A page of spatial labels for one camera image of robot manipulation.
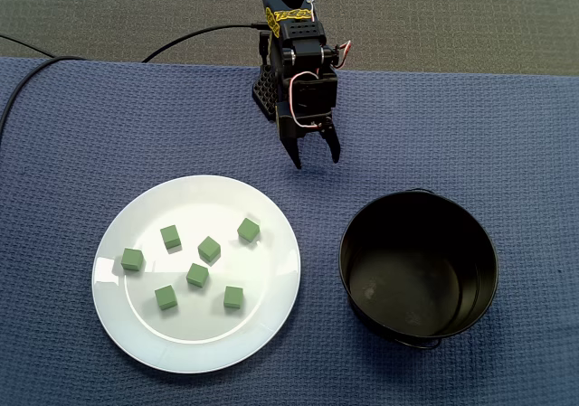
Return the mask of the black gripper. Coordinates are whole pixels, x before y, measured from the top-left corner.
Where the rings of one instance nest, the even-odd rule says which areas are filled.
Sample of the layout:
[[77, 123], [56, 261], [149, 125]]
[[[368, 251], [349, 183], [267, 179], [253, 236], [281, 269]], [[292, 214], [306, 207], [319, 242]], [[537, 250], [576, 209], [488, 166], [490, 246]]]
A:
[[331, 112], [299, 113], [297, 110], [291, 111], [288, 102], [281, 102], [276, 107], [276, 125], [280, 142], [298, 169], [301, 168], [298, 148], [300, 129], [318, 130], [329, 147], [333, 162], [339, 161], [341, 146]]

